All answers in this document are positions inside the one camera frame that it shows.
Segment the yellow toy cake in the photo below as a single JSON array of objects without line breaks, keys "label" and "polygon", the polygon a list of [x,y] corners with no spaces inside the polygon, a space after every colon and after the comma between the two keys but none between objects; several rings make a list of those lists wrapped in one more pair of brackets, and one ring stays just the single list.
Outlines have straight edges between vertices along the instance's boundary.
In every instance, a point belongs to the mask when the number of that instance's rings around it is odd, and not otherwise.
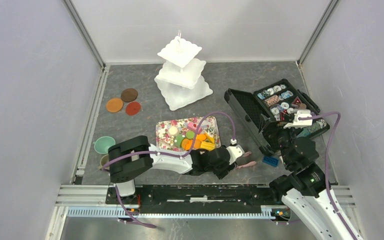
[{"label": "yellow toy cake", "polygon": [[212,142],[202,141],[200,144],[200,149],[204,149],[206,151],[212,151],[216,148],[216,145]]}]

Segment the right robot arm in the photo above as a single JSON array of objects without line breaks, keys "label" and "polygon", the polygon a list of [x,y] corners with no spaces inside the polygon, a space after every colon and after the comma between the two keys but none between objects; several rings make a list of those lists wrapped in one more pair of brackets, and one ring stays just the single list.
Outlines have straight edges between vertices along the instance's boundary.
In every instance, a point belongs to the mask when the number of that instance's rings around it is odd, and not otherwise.
[{"label": "right robot arm", "polygon": [[292,122],[263,118],[268,126],[268,138],[279,150],[283,165],[290,171],[269,184],[269,199],[284,204],[308,227],[318,240],[361,240],[359,230],[343,212],[329,182],[329,166],[321,169],[315,162],[319,157],[316,144],[308,137],[293,136],[297,128],[310,127],[316,120],[335,115],[336,120],[325,150],[324,159],[329,161],[329,149],[341,119],[338,111],[311,115],[299,111]]}]

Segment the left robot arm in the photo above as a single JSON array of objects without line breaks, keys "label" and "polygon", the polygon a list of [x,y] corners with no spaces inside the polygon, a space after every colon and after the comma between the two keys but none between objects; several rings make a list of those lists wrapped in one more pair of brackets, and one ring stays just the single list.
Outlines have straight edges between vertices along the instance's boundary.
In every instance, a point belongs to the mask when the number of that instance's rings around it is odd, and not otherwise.
[{"label": "left robot arm", "polygon": [[250,155],[239,144],[172,151],[150,144],[140,135],[108,148],[108,162],[102,167],[109,172],[115,193],[125,204],[137,198],[135,178],[148,170],[167,170],[180,175],[214,174],[223,179],[238,166],[238,160]]}]

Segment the green toy cake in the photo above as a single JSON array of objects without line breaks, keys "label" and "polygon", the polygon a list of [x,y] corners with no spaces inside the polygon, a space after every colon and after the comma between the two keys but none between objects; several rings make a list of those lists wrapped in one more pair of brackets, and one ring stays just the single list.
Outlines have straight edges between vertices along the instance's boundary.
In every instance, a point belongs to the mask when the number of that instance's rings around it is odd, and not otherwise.
[{"label": "green toy cake", "polygon": [[174,146],[176,148],[181,148],[182,147],[182,141],[185,139],[185,136],[182,135],[182,134],[178,134],[175,138],[174,138]]}]

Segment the pink toy cake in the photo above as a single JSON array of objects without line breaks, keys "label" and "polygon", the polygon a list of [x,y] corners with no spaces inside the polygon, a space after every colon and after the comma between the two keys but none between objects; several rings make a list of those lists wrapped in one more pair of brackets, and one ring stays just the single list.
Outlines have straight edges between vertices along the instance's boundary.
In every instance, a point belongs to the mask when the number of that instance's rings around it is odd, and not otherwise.
[{"label": "pink toy cake", "polygon": [[199,127],[199,125],[197,123],[194,123],[194,122],[189,122],[187,124],[187,129],[196,133],[196,134],[200,134],[202,132],[202,128]]}]

